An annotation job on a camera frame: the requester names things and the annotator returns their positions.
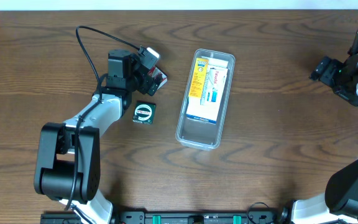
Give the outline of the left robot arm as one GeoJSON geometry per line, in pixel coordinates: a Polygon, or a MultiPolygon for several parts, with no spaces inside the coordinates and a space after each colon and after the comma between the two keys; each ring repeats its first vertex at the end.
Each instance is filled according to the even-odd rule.
{"type": "Polygon", "coordinates": [[[150,71],[159,58],[150,47],[137,53],[110,51],[108,71],[97,78],[91,102],[74,117],[42,127],[34,189],[64,204],[65,210],[44,213],[41,223],[119,223],[114,205],[99,189],[100,138],[124,115],[133,92],[155,94],[162,77],[152,77],[150,71]]]}

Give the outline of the red Panadol Actifast box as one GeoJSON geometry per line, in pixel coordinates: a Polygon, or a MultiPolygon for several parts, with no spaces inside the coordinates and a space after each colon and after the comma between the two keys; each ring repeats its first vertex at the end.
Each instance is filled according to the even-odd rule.
{"type": "Polygon", "coordinates": [[[168,81],[168,77],[166,76],[166,74],[164,74],[157,66],[154,66],[150,69],[149,76],[151,76],[152,78],[161,78],[161,83],[158,86],[159,88],[164,86],[164,84],[166,84],[166,82],[168,81]]]}

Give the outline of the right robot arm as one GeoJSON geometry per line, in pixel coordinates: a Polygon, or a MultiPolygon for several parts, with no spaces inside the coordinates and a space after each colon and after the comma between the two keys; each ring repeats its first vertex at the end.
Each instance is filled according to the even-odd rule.
{"type": "MultiPolygon", "coordinates": [[[[358,106],[358,30],[344,62],[323,57],[310,75],[352,106],[358,106]]],[[[294,200],[278,213],[276,223],[358,223],[358,156],[329,179],[326,190],[294,200]]]]}

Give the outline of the blue fever patch box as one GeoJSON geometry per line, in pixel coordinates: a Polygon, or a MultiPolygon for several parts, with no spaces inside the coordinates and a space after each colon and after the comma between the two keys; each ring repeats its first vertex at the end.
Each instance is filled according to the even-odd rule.
{"type": "MultiPolygon", "coordinates": [[[[225,60],[220,60],[210,57],[198,57],[198,58],[206,58],[209,60],[207,73],[209,72],[209,69],[211,67],[222,67],[227,69],[228,66],[228,61],[225,60]]],[[[216,124],[221,102],[217,106],[213,106],[213,105],[201,105],[200,101],[201,99],[199,100],[196,98],[188,97],[188,107],[186,110],[187,117],[216,124]]]]}

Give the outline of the white Panadol box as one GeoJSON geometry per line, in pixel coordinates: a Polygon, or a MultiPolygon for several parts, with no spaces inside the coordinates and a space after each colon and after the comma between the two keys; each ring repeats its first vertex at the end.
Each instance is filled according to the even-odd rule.
{"type": "Polygon", "coordinates": [[[221,102],[227,71],[228,69],[222,67],[211,67],[209,69],[201,95],[201,105],[217,106],[221,102]]]}

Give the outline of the yellow medicine box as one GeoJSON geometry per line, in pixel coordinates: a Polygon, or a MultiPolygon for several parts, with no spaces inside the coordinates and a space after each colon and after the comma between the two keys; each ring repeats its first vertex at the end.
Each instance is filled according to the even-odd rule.
{"type": "Polygon", "coordinates": [[[190,98],[201,99],[203,94],[204,83],[206,80],[209,60],[206,58],[196,58],[191,86],[188,96],[190,98]]]}

